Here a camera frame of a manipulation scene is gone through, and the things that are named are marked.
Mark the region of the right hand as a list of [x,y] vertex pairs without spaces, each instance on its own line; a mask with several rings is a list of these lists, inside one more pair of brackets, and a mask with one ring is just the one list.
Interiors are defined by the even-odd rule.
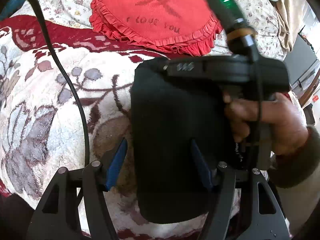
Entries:
[[309,130],[298,109],[283,94],[275,93],[274,101],[248,101],[232,99],[225,93],[226,114],[231,119],[236,142],[250,134],[249,121],[260,119],[271,126],[272,151],[276,155],[289,155],[303,147],[308,140]]

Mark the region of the green grey sleeve forearm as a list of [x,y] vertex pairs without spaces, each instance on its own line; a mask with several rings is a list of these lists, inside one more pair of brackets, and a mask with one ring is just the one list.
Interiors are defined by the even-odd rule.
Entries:
[[288,189],[309,178],[319,165],[319,133],[314,126],[308,126],[306,143],[289,155],[278,155],[272,161],[268,175],[272,183]]

